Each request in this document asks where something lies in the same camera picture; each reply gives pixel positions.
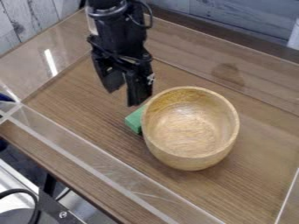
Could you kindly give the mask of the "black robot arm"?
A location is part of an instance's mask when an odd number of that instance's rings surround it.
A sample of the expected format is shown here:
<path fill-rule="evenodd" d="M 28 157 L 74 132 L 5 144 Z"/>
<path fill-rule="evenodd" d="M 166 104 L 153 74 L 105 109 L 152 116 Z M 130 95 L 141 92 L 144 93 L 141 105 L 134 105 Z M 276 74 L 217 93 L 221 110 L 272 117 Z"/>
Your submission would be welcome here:
<path fill-rule="evenodd" d="M 145 50 L 152 10 L 141 0 L 88 0 L 86 14 L 97 32 L 86 38 L 97 77 L 109 93 L 126 85 L 126 106 L 137 106 L 153 92 L 153 58 Z"/>

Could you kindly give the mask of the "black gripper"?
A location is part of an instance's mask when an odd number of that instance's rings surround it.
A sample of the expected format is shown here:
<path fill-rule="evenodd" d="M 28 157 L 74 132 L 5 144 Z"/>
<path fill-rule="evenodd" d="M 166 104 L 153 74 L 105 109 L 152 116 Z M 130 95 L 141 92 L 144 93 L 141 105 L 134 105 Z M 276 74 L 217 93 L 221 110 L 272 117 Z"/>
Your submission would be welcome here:
<path fill-rule="evenodd" d="M 137 106 L 153 92 L 152 55 L 144 47 L 153 18 L 146 24 L 141 7 L 88 7 L 86 15 L 93 24 L 90 58 L 102 87 L 113 93 L 126 84 L 126 106 Z"/>

